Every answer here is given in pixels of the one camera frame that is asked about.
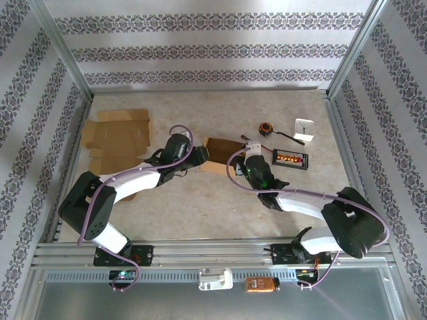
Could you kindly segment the white square desk clock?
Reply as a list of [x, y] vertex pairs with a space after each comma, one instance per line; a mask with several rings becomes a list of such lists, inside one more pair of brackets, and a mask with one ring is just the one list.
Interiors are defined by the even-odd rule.
[[294, 134], [293, 138], [311, 142], [315, 135], [315, 124], [312, 120], [297, 118], [294, 121]]

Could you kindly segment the orange rectangular battery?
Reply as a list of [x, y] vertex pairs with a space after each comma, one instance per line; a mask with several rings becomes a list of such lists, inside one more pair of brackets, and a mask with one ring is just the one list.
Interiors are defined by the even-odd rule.
[[247, 277], [245, 284], [248, 293], [272, 293], [280, 291], [280, 280], [277, 277]]

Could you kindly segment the grey metal sheet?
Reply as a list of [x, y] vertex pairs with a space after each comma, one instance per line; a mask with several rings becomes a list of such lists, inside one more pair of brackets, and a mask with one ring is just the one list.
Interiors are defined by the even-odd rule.
[[275, 293], [200, 291], [197, 283], [47, 283], [31, 277], [15, 320], [410, 320], [385, 267], [334, 269], [314, 289], [280, 281]]

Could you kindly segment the aluminium front rail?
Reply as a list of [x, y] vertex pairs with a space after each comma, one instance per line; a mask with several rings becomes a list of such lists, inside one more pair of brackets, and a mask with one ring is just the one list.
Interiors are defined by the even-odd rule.
[[[288, 244], [289, 237], [243, 239], [186, 239], [137, 241], [151, 245], [154, 269], [199, 269], [202, 267], [272, 267], [272, 244]], [[42, 243], [36, 247], [32, 269], [92, 269], [96, 246], [84, 243]]]

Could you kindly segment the black board orange connectors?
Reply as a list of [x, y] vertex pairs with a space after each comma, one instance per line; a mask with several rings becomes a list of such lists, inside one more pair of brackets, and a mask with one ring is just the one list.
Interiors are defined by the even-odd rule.
[[272, 153], [272, 164], [292, 169], [307, 170], [309, 157], [305, 153], [296, 153], [281, 149], [274, 149]]

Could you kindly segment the aluminium frame post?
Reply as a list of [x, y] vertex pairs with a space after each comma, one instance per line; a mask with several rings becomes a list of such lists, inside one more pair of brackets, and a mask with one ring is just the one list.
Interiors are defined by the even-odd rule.
[[93, 100], [93, 91], [91, 90], [83, 72], [79, 68], [70, 47], [68, 46], [64, 36], [60, 32], [54, 18], [50, 14], [44, 0], [27, 0], [32, 12], [34, 12], [37, 20], [46, 32], [57, 54], [64, 62], [68, 72], [73, 77], [74, 82], [79, 90], [85, 95], [89, 102]]
[[334, 78], [326, 90], [326, 97], [328, 99], [332, 99], [336, 96], [361, 50], [363, 50], [370, 33], [377, 23], [377, 20], [379, 20], [388, 2], [389, 0], [372, 0], [359, 29], [355, 33], [354, 38], [352, 39], [348, 50], [346, 51], [346, 54], [334, 75]]

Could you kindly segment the black orange tape measure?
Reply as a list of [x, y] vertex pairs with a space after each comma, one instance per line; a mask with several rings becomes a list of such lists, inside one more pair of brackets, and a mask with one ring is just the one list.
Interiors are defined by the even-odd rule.
[[281, 135], [283, 137], [286, 137], [286, 138], [288, 138], [288, 139], [290, 139], [290, 140], [292, 140], [292, 141], [294, 141], [300, 145], [305, 145], [305, 143], [303, 141], [295, 139], [295, 138], [291, 137], [290, 135], [282, 133], [281, 131], [275, 131], [272, 124], [268, 123], [268, 122], [261, 123], [259, 128], [258, 128], [258, 131], [259, 131], [260, 135], [263, 137], [267, 137], [267, 136], [274, 133], [276, 135]]

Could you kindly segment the aluminium side rail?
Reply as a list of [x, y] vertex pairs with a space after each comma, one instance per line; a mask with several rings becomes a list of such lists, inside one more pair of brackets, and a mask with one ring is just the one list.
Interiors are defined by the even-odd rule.
[[75, 166], [78, 162], [79, 152], [80, 152], [80, 141], [81, 141], [81, 132], [83, 131], [83, 126], [85, 120], [90, 114], [91, 105], [93, 103], [93, 98], [91, 98], [86, 104], [82, 111], [81, 117], [79, 119], [77, 131], [75, 132], [75, 137], [72, 140], [72, 148], [70, 150], [70, 154], [67, 158], [65, 173], [63, 176], [63, 180], [61, 181], [59, 194], [57, 196], [57, 200], [53, 207], [52, 216], [48, 219], [46, 224], [46, 230], [43, 234], [43, 238], [40, 240], [41, 243], [52, 243], [55, 241], [55, 235], [57, 233], [57, 226], [59, 223], [59, 207], [61, 205], [62, 200], [65, 198], [67, 194], [67, 190], [69, 185], [72, 184], [73, 174], [75, 172]]
[[370, 199], [366, 196], [363, 178], [360, 176], [359, 166], [355, 160], [354, 150], [349, 142], [348, 133], [342, 123], [342, 117], [335, 101], [326, 96], [324, 98], [324, 103], [326, 105], [326, 112], [334, 134], [334, 139], [338, 146], [338, 151], [344, 166], [344, 171], [346, 172], [348, 183], [362, 196], [364, 196], [367, 201], [369, 201]]

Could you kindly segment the white plastic holder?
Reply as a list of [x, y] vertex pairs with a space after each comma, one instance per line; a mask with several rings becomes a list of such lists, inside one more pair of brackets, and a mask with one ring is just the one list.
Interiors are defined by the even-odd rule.
[[206, 267], [198, 271], [200, 291], [228, 290], [234, 286], [232, 270], [229, 267]]

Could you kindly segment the aluminium back rail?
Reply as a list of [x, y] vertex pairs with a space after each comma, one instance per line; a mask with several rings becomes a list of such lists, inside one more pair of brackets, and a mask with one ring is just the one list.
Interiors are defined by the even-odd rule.
[[219, 93], [219, 92], [296, 92], [296, 91], [315, 91], [322, 98], [328, 98], [329, 91], [327, 89], [319, 89], [318, 87], [234, 87], [234, 88], [214, 88], [214, 89], [170, 89], [170, 90], [93, 90], [92, 95], [135, 95], [135, 94], [167, 94], [167, 93]]

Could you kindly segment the green circuit board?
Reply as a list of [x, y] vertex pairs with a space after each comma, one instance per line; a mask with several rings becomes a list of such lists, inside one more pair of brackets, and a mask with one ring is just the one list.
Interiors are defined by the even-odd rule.
[[134, 270], [110, 271], [109, 280], [131, 281], [134, 280], [136, 272]]

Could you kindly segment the brown corrugated cardboard box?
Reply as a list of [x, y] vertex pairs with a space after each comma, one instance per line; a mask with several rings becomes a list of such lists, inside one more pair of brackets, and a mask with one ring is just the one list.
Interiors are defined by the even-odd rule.
[[244, 144], [227, 139], [205, 137], [203, 146], [209, 153], [209, 159], [200, 166], [203, 172], [226, 175], [226, 163], [233, 153], [242, 149]]
[[150, 146], [150, 118], [146, 109], [100, 111], [97, 121], [87, 120], [81, 143], [89, 150], [88, 171], [109, 175], [143, 162]]

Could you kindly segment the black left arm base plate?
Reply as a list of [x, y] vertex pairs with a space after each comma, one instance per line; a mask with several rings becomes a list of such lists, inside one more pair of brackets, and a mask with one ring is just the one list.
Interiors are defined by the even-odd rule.
[[[140, 267], [149, 267], [153, 259], [153, 246], [151, 245], [133, 245], [127, 246], [125, 249], [118, 253], [119, 256], [132, 260]], [[93, 265], [96, 267], [132, 267], [133, 264], [123, 259], [117, 258], [97, 248], [95, 250], [95, 257]]]

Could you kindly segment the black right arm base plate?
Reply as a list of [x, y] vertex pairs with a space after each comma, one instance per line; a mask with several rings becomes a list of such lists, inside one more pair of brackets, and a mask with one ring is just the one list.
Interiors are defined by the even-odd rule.
[[270, 245], [270, 253], [273, 265], [314, 264], [316, 261], [319, 264], [328, 264], [332, 262], [330, 254], [318, 253], [312, 255], [301, 245], [293, 245], [291, 243], [272, 244]]

